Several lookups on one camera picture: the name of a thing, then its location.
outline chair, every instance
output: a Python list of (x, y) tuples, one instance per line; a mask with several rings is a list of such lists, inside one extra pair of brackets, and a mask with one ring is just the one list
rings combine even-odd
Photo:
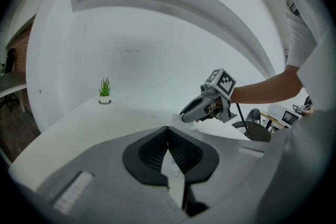
[[(246, 126), (248, 131), (250, 132), (251, 136), (255, 141), (262, 141), (262, 142), (270, 142), (271, 141), (271, 134), (269, 131), (260, 125), (260, 111), (259, 109), (252, 109), (249, 115), (246, 117)], [(244, 127), (242, 121), (235, 122), (232, 124), (234, 128), (241, 128)]]
[[(13, 65), (14, 65), (14, 61), (15, 61), (15, 51), (16, 51), (16, 49), (12, 48), (7, 53), (5, 73), (10, 73), (13, 69)], [(11, 103), (11, 102), (18, 102), (19, 103), (19, 100), (17, 98), (10, 98), (10, 94), (4, 96), (4, 100), (2, 102), (0, 102), (0, 109), (4, 105), (6, 105), (9, 109), (9, 111), (11, 112), (12, 109), (8, 105), (8, 103)]]

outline table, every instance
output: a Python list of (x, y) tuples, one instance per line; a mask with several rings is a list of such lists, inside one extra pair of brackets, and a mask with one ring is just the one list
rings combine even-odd
[(268, 128), (271, 126), (272, 122), (275, 122), (276, 124), (279, 124), (281, 127), (286, 128), (286, 126), (284, 126), (282, 123), (280, 123), (280, 122), (278, 122), (276, 119), (273, 119), (272, 117), (270, 117), (270, 116), (267, 114), (266, 111), (262, 111), (262, 112), (260, 112), (260, 115), (262, 115), (262, 116), (264, 116), (264, 117), (266, 117), (266, 118), (269, 119), (269, 121), (268, 121), (268, 123), (267, 123), (267, 125), (266, 125), (266, 129), (268, 129)]
[[(25, 113), (26, 110), (23, 104), (22, 89), (26, 88), (26, 74), (24, 74), (23, 72), (15, 71), (5, 73), (3, 77), (0, 77), (0, 98), (13, 92), (18, 92), (19, 101), (23, 113)], [(6, 103), (6, 100), (0, 102), (0, 108)]]
[[(100, 142), (141, 130), (172, 125), (172, 115), (156, 102), (112, 96), (111, 104), (93, 98), (75, 108), (37, 137), (13, 162), (9, 173), (36, 190), (54, 171)], [(230, 123), (218, 120), (195, 123), (201, 132), (247, 140)]]

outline gray plastic housing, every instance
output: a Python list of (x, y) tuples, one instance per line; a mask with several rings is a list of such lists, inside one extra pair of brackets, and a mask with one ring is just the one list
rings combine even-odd
[[(51, 175), (37, 194), (23, 194), (52, 223), (275, 223), (295, 211), (324, 175), (335, 148), (335, 118), (336, 110), (316, 112), (277, 131), (270, 143), (180, 129), (219, 155), (210, 178), (188, 189), (206, 206), (193, 217), (166, 187), (138, 182), (123, 165), (126, 147), (158, 129), (95, 145)], [(70, 214), (60, 215), (51, 205), (81, 171), (95, 177)]]

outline person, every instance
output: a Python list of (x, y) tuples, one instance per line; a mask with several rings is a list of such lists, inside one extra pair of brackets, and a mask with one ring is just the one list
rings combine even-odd
[[(297, 71), (332, 23), (322, 0), (287, 0), (286, 4), (290, 41), (285, 70), (260, 83), (236, 87), (231, 103), (275, 103), (295, 97), (302, 89)], [(216, 104), (221, 104), (221, 100), (216, 100)]]
[(9, 73), (12, 71), (15, 59), (16, 59), (16, 49), (14, 48), (9, 49), (6, 59), (5, 73)]

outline white wall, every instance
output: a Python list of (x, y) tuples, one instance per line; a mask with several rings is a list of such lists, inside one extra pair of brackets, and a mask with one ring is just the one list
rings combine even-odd
[[(154, 5), (152, 0), (139, 1)], [(276, 73), (281, 72), (281, 40), (265, 3), (219, 1), (252, 30)], [(162, 4), (163, 11), (167, 8), (178, 12)], [(103, 77), (111, 79), (118, 95), (133, 95), (177, 113), (199, 94), (200, 84), (215, 68), (227, 69), (238, 86), (264, 80), (225, 39), (168, 14), (122, 5), (73, 12), (71, 0), (44, 0), (27, 54), (28, 95), (40, 130), (98, 94)], [(254, 107), (243, 106), (243, 113)]]
[(41, 2), (42, 0), (21, 0), (10, 22), (6, 37), (6, 45), (20, 30), (20, 28), (36, 15)]
[(278, 104), (281, 104), (285, 108), (293, 110), (292, 105), (294, 105), (294, 104), (295, 105), (303, 105), (305, 103), (305, 100), (306, 100), (307, 97), (308, 97), (308, 94), (306, 92), (306, 89), (302, 88), (297, 96), (295, 96), (291, 99), (285, 100), (285, 101), (278, 102)]
[(0, 63), (4, 63), (5, 60), (5, 46), (0, 44)]

